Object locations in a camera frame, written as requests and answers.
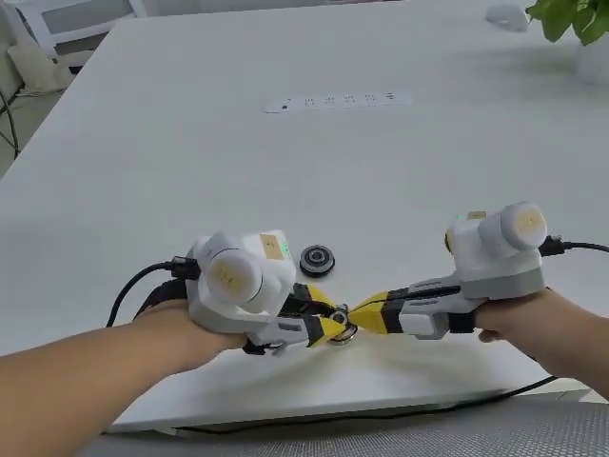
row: white wall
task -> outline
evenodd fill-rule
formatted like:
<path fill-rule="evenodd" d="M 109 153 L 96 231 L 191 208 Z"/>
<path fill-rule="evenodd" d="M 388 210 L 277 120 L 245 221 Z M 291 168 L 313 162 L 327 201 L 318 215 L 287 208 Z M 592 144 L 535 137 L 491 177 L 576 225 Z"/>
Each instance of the white wall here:
<path fill-rule="evenodd" d="M 144 0 L 151 15 L 170 16 L 231 10 L 321 5 L 325 0 Z M 120 17 L 130 12 L 128 0 L 91 0 L 75 7 L 63 8 L 45 15 L 52 32 L 80 29 Z"/>

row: white chair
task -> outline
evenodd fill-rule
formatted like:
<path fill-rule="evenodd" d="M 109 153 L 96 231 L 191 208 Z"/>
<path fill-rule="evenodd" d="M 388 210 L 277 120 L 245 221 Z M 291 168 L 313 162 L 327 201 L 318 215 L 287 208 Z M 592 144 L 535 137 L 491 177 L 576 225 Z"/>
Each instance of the white chair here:
<path fill-rule="evenodd" d="M 45 21 L 45 13 L 63 8 L 74 7 L 76 5 L 90 3 L 91 1 L 104 2 L 105 0 L 4 0 L 5 3 L 12 5 L 18 9 L 23 15 L 26 23 L 31 30 L 38 45 L 44 53 L 53 59 L 60 59 L 57 54 L 57 45 L 68 43 L 91 36 L 107 33 L 121 19 L 133 17 L 146 17 L 147 12 L 144 7 L 143 0 L 128 0 L 132 12 L 122 17 L 118 17 L 101 24 L 85 27 L 77 30 L 68 30 L 61 32 L 51 32 L 47 22 Z M 91 52 L 77 52 L 71 56 L 65 57 L 64 63 L 68 65 L 82 65 L 90 57 Z"/>
<path fill-rule="evenodd" d="M 9 30 L 12 33 L 12 36 L 14 36 L 14 41 L 21 42 L 29 39 L 28 29 L 23 25 L 23 21 L 17 10 L 13 6 L 7 5 L 3 0 L 0 0 L 0 10 L 4 12 Z"/>

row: white pot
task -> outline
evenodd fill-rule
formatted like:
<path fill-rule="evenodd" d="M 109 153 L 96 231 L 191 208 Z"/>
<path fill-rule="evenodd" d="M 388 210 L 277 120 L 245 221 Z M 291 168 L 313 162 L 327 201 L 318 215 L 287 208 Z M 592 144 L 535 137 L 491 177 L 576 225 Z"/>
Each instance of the white pot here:
<path fill-rule="evenodd" d="M 580 47 L 576 75 L 584 83 L 609 86 L 609 33 Z"/>

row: plant leaf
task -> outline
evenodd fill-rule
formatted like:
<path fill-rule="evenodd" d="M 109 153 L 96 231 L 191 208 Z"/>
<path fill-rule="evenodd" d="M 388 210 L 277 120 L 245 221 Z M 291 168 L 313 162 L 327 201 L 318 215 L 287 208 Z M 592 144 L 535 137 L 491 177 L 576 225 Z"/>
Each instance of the plant leaf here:
<path fill-rule="evenodd" d="M 581 40 L 581 42 L 583 42 L 583 40 L 585 39 L 584 37 L 586 29 L 595 19 L 595 16 L 595 11 L 592 8 L 577 10 L 576 13 L 573 15 L 573 31 Z"/>
<path fill-rule="evenodd" d="M 576 7 L 573 0 L 552 0 L 544 9 L 541 25 L 543 35 L 549 41 L 554 43 L 564 35 L 573 21 Z"/>
<path fill-rule="evenodd" d="M 600 4 L 588 25 L 580 32 L 575 30 L 575 33 L 580 38 L 581 43 L 587 46 L 597 41 L 607 31 L 609 31 L 609 8 L 607 8 L 607 4 Z"/>
<path fill-rule="evenodd" d="M 590 7 L 590 0 L 578 0 L 575 6 L 575 11 L 580 12 Z"/>
<path fill-rule="evenodd" d="M 552 3 L 552 0 L 537 0 L 535 5 L 526 8 L 524 11 L 533 19 L 541 20 L 545 14 L 545 10 Z"/>

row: electrical outlet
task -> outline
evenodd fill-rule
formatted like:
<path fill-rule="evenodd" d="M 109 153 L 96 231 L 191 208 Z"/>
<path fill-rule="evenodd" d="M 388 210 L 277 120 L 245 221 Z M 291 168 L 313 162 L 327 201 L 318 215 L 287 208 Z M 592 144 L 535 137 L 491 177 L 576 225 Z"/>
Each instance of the electrical outlet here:
<path fill-rule="evenodd" d="M 265 107 L 265 112 L 293 112 L 312 109 L 349 109 L 388 107 L 392 105 L 410 105 L 412 98 L 406 92 L 366 92 L 362 94 L 346 93 L 312 97 L 291 97 Z"/>

